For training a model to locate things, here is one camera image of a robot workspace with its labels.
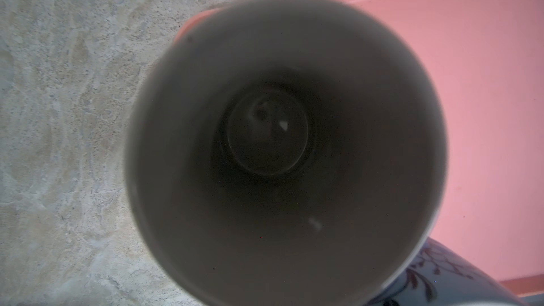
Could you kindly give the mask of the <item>grey metal mug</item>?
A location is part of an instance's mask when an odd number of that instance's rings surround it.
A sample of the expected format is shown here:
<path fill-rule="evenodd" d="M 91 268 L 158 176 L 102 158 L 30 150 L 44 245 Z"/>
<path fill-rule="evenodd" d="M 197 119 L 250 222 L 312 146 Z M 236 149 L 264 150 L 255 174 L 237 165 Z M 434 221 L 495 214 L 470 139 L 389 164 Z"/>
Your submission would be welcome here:
<path fill-rule="evenodd" d="M 433 85 L 331 0 L 246 0 L 161 57 L 126 184 L 153 257 L 206 305 L 363 305 L 422 247 L 446 178 Z"/>

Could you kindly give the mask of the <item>blue handled mug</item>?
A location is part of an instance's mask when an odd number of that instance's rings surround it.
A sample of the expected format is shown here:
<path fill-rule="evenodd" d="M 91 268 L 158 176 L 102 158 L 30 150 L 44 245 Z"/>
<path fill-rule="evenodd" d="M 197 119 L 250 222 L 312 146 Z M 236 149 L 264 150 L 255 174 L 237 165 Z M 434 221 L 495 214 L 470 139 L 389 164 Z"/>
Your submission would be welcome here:
<path fill-rule="evenodd" d="M 414 260 L 369 305 L 525 305 L 498 281 L 429 238 Z"/>

